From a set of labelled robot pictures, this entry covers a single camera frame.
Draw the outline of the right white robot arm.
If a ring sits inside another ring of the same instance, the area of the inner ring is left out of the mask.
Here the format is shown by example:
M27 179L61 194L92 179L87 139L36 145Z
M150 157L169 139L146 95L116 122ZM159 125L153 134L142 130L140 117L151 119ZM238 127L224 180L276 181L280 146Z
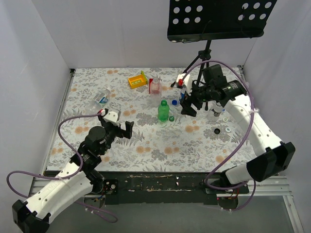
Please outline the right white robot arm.
M240 76L236 80L227 81L221 64L222 62L216 61L215 65L204 68L205 82L202 86L197 86L188 72L179 74L174 86L186 90L180 102L183 115L195 117L204 102L215 101L244 131L241 144L246 140L250 141L255 159L223 171L217 181L205 182L212 189L231 193L249 180L261 182L286 170L295 147L291 142L283 142L272 132L255 109L253 97L245 82Z

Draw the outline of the green plastic bottle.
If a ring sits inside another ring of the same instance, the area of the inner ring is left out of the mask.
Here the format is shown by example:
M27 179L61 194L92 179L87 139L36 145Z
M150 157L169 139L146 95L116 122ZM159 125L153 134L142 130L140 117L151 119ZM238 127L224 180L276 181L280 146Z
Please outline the green plastic bottle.
M169 111L170 111L170 107L167 104L167 101L162 100L159 107L158 107L158 115L157 115L158 119L161 122L167 121L169 118Z

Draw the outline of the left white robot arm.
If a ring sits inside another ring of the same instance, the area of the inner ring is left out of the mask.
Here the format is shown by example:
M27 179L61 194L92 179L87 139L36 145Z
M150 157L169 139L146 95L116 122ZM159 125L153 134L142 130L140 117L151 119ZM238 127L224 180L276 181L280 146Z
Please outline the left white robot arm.
M132 137L134 122L120 124L101 120L91 128L66 166L41 190L12 206L13 221L24 233L45 233L53 220L86 194L99 194L104 177L96 171L101 156L111 148L115 138Z

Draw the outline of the clear bottle blue label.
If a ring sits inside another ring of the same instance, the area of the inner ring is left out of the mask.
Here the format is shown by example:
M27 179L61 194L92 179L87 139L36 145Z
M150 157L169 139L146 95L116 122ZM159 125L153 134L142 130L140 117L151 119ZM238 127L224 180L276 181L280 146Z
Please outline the clear bottle blue label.
M110 100L111 91L109 88L99 90L85 106L86 114L92 115L104 108Z

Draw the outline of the clear Pepsi bottle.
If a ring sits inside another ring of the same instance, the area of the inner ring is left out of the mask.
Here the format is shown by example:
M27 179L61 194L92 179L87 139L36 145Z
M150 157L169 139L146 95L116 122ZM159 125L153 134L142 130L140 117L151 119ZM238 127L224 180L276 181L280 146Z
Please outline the clear Pepsi bottle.
M179 103L180 103L180 104L181 104L181 102L182 102L183 99L184 99L186 90L187 90L187 89L186 89L185 87L183 87L183 88L180 89L180 96L179 96Z

